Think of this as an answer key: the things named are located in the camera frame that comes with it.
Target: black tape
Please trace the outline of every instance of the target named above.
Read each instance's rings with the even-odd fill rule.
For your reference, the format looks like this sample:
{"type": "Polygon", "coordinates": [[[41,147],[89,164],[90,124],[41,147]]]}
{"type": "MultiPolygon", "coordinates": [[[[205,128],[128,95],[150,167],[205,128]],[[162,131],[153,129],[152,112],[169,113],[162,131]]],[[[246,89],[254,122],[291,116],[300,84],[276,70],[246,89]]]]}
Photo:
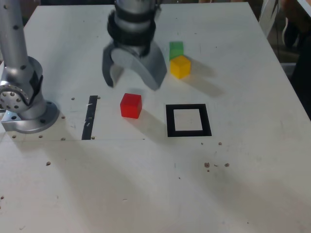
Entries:
{"type": "Polygon", "coordinates": [[[205,104],[171,104],[166,105],[166,121],[168,137],[198,137],[212,136],[205,104]],[[176,131],[174,109],[198,109],[202,123],[202,130],[176,131]]]}
{"type": "Polygon", "coordinates": [[[82,140],[91,140],[98,96],[90,96],[84,123],[82,140]]]}

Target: black square outline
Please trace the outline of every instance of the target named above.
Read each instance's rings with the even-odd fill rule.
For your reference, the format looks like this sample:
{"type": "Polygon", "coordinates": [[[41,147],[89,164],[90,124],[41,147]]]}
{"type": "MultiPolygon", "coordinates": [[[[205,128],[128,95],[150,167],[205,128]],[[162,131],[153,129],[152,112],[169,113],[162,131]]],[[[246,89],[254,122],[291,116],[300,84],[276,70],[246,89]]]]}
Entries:
{"type": "Polygon", "coordinates": [[[168,104],[166,105],[166,122],[167,122],[167,136],[168,137],[212,136],[205,104],[168,104]],[[175,109],[199,109],[203,130],[176,131],[175,117],[174,117],[175,109]]]}

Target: table surface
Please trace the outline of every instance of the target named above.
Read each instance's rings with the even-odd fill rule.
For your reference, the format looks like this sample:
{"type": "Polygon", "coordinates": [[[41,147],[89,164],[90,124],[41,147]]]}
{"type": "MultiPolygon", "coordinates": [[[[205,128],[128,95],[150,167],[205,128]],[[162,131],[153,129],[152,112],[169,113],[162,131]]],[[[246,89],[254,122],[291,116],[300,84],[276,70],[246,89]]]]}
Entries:
{"type": "Polygon", "coordinates": [[[311,0],[297,0],[305,11],[311,16],[311,0]]]}
{"type": "Polygon", "coordinates": [[[249,5],[164,5],[155,41],[167,65],[183,41],[192,71],[156,92],[132,71],[105,84],[111,10],[38,7],[25,28],[61,115],[41,133],[1,128],[1,231],[310,232],[310,120],[249,5]],[[138,120],[121,117],[124,93],[143,96],[138,120]],[[82,141],[91,95],[95,140],[82,141]],[[213,136],[167,137],[165,105],[186,103],[206,104],[213,136]]]}

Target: red cube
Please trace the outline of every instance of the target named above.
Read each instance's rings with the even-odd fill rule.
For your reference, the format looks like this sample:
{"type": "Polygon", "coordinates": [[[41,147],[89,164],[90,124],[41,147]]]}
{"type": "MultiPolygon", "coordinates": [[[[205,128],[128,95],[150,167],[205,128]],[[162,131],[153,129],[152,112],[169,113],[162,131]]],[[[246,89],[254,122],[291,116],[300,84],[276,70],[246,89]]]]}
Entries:
{"type": "Polygon", "coordinates": [[[138,119],[142,108],[141,96],[125,93],[120,107],[122,117],[138,119]]]}

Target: yellow cube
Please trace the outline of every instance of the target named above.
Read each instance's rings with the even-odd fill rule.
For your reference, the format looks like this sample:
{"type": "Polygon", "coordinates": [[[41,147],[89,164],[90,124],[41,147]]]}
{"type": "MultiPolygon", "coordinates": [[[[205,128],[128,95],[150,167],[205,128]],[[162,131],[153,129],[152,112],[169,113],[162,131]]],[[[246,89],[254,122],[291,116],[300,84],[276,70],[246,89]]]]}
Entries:
{"type": "Polygon", "coordinates": [[[190,74],[191,61],[185,56],[178,56],[171,59],[171,74],[178,79],[182,79],[190,74]]]}

